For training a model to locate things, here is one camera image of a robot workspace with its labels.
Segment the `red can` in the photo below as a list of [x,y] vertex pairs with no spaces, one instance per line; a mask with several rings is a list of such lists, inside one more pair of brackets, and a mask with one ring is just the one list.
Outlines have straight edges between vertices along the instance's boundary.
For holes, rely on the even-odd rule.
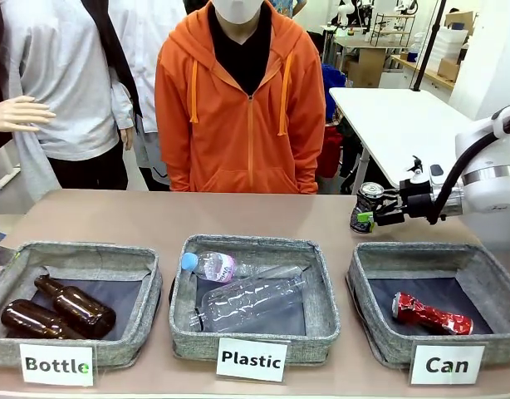
[[440,334],[470,335],[473,332],[471,318],[423,305],[407,293],[397,293],[391,309],[396,320],[408,324],[421,324]]

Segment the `mannequin hand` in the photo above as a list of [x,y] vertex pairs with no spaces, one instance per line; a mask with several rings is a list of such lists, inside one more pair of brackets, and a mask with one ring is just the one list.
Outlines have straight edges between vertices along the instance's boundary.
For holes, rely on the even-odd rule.
[[129,129],[120,129],[120,138],[124,143],[124,148],[126,151],[131,150],[131,146],[133,145],[133,134],[133,127],[130,127]]
[[56,114],[48,106],[37,104],[35,98],[20,96],[0,102],[0,131],[39,131],[23,123],[49,123]]

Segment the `black stand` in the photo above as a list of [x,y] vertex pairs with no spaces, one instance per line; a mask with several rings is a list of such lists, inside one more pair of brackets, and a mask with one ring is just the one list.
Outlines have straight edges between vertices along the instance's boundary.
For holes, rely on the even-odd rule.
[[447,0],[440,0],[438,15],[436,16],[436,21],[432,26],[432,32],[430,33],[430,40],[427,49],[424,52],[423,63],[421,64],[421,68],[419,69],[418,77],[415,80],[414,87],[412,91],[419,91],[419,86],[421,86],[421,81],[423,80],[424,72],[427,69],[427,64],[429,63],[430,53],[432,52],[432,47],[434,47],[434,42],[436,41],[436,36],[438,35],[439,27],[441,26],[441,18],[444,15],[445,3]]

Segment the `hood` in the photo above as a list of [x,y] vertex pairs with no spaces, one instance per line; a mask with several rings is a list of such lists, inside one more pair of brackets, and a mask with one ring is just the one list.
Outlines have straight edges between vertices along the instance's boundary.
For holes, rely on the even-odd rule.
[[[303,30],[292,19],[280,15],[268,0],[264,1],[272,9],[272,44],[268,60],[268,68],[271,68],[276,62],[287,59]],[[211,1],[204,8],[189,14],[169,37],[198,63],[213,70],[216,58],[208,26],[210,7]]]

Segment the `orange hoodie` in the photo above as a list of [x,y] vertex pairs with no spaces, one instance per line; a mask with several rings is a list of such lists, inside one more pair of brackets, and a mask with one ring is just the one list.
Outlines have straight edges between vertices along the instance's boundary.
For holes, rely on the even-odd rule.
[[159,53],[155,109],[172,190],[315,194],[325,97],[314,44],[271,7],[266,75],[248,96],[214,56],[208,9]]

